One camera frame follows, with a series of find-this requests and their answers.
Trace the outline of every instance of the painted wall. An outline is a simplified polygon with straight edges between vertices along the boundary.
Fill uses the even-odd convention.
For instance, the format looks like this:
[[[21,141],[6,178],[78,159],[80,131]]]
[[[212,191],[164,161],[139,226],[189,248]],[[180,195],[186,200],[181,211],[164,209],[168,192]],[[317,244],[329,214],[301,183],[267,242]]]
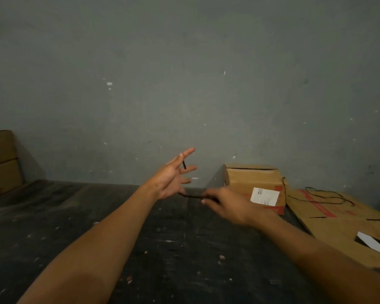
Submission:
[[[0,0],[0,129],[28,179],[140,184],[195,146],[193,186],[270,163],[377,205],[380,0]]]

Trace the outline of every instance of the left hand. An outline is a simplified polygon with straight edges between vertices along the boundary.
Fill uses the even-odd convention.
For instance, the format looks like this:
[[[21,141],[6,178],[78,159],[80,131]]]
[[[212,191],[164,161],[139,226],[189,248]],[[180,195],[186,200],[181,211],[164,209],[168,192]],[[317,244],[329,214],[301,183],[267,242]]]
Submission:
[[[183,178],[180,175],[197,169],[196,165],[189,165],[186,169],[180,168],[183,160],[191,155],[194,147],[190,148],[183,153],[180,153],[176,158],[163,165],[146,184],[156,187],[158,192],[158,199],[164,199],[176,193],[184,194],[182,184],[191,183],[190,178]]]

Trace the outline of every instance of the white label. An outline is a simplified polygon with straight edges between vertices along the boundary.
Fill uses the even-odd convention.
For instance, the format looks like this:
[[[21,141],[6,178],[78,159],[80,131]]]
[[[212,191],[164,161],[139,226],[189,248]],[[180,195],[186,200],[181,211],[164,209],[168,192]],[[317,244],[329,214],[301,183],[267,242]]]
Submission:
[[[362,240],[369,248],[380,252],[380,243],[374,240],[373,237],[366,235],[365,233],[357,232],[357,236]]]
[[[256,204],[276,206],[280,192],[261,188],[253,188],[250,201]]]

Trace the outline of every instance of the forearm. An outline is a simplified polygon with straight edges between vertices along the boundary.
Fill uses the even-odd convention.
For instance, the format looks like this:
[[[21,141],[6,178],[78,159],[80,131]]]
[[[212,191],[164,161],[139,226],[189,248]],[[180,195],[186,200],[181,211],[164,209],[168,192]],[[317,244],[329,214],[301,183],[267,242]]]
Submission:
[[[63,250],[19,303],[106,302],[156,201],[141,186],[122,206]]]
[[[256,211],[251,225],[266,234],[334,301],[380,303],[379,273],[359,265],[272,212]]]

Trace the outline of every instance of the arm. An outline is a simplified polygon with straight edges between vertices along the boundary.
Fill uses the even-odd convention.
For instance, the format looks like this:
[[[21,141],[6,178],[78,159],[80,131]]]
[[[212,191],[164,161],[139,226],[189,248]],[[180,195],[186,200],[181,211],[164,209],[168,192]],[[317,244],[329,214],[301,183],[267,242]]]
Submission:
[[[367,269],[329,245],[311,237],[227,188],[210,189],[201,202],[234,224],[247,225],[267,235],[305,274],[336,302],[380,303],[380,274]]]
[[[154,203],[177,192],[190,180],[179,168],[194,148],[181,153],[117,210],[63,250],[20,298],[26,303],[106,303]]]

